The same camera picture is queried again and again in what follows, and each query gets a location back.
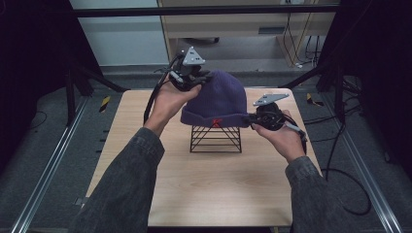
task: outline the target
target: hand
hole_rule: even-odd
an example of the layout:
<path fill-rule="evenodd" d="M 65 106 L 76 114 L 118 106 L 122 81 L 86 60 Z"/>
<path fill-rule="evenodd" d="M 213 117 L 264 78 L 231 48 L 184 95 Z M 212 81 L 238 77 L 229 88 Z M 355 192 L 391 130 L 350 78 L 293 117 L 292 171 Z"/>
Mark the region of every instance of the hand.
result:
<path fill-rule="evenodd" d="M 188 100 L 196 97 L 200 89 L 201 85 L 197 85 L 190 91 L 180 91 L 169 82 L 169 76 L 167 76 L 165 84 L 161 87 L 154 100 L 152 114 L 144 127 L 151 129 L 157 136 L 160 136 L 169 119 L 178 113 Z"/>
<path fill-rule="evenodd" d="M 291 116 L 288 110 L 282 112 L 289 117 Z M 265 129 L 258 124 L 253 124 L 252 126 L 260 136 L 267 139 L 275 149 L 286 158 L 288 163 L 305 155 L 299 134 L 286 125 L 277 131 Z"/>

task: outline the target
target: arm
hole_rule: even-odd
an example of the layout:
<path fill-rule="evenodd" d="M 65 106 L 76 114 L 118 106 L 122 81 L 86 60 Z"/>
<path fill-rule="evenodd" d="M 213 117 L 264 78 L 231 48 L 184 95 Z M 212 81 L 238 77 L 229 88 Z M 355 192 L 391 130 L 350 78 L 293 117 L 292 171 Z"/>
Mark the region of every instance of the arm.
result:
<path fill-rule="evenodd" d="M 289 163 L 286 175 L 292 188 L 293 232 L 358 232 L 342 203 L 303 151 L 299 135 L 283 126 L 269 131 L 254 125 Z"/>
<path fill-rule="evenodd" d="M 200 86 L 181 92 L 166 83 L 154 100 L 144 127 L 110 164 L 69 232 L 146 232 L 155 190 L 157 165 L 164 154 L 163 128 Z"/>

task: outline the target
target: metal frame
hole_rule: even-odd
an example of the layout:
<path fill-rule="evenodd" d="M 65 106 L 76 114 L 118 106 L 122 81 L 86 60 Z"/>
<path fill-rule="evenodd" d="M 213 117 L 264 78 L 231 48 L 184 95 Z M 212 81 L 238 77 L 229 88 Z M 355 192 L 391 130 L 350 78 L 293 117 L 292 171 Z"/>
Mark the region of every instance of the metal frame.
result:
<path fill-rule="evenodd" d="M 258 5 L 258 6 L 215 6 L 215 7 L 173 7 L 173 8 L 130 8 L 130 9 L 87 9 L 73 11 L 44 11 L 49 15 L 57 16 L 75 16 L 75 17 L 147 17 L 147 16 L 182 16 L 182 15 L 231 15 L 231 14 L 281 14 L 281 13 L 330 13 L 341 12 L 354 9 L 356 6 L 341 6 L 339 4 L 322 4 L 322 5 Z M 80 104 L 79 111 L 82 112 L 86 104 L 86 100 Z M 29 201 L 24 210 L 15 222 L 12 232 L 26 232 L 32 218 L 43 199 L 43 196 L 49 186 L 50 181 L 55 173 L 59 161 L 70 142 L 71 137 L 77 127 L 82 114 L 78 114 L 71 126 L 66 128 L 59 145 L 55 149 L 51 160 L 45 169 L 41 179 L 37 183 Z M 381 219 L 383 226 L 387 232 L 403 232 L 387 203 L 378 184 L 370 174 L 368 168 L 364 164 L 359 152 L 357 151 L 349 134 L 344 134 L 344 139 L 347 147 L 350 149 L 350 156 L 360 175 L 366 190 L 371 196 L 372 204 Z"/>
<path fill-rule="evenodd" d="M 209 150 L 195 150 L 201 147 Z M 190 133 L 190 152 L 242 152 L 239 127 L 202 127 L 192 126 Z"/>
<path fill-rule="evenodd" d="M 310 5 L 245 5 L 161 8 L 79 9 L 73 11 L 45 11 L 46 14 L 74 17 L 149 17 L 184 15 L 232 15 L 279 13 L 332 13 L 348 11 L 354 6 L 340 4 Z"/>

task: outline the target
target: gray sleeve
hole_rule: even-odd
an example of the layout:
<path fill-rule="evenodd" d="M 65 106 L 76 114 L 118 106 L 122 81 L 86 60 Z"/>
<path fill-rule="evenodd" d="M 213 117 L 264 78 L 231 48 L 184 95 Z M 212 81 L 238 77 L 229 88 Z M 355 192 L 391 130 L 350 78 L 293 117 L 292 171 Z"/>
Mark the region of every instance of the gray sleeve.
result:
<path fill-rule="evenodd" d="M 146 232 L 161 141 L 141 128 L 113 160 L 69 232 Z"/>
<path fill-rule="evenodd" d="M 286 169 L 292 188 L 293 232 L 359 232 L 308 156 Z"/>

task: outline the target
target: cuff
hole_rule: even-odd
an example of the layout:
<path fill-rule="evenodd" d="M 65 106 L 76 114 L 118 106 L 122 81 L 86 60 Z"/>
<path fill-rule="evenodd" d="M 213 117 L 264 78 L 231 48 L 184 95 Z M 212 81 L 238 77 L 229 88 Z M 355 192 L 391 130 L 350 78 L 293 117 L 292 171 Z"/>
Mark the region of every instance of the cuff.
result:
<path fill-rule="evenodd" d="M 154 164 L 158 164 L 164 154 L 164 147 L 157 135 L 150 129 L 141 127 L 130 140 L 145 151 Z"/>
<path fill-rule="evenodd" d="M 309 176 L 319 176 L 318 169 L 316 169 L 308 156 L 302 156 L 295 159 L 288 165 L 285 173 L 290 184 L 296 183 Z"/>

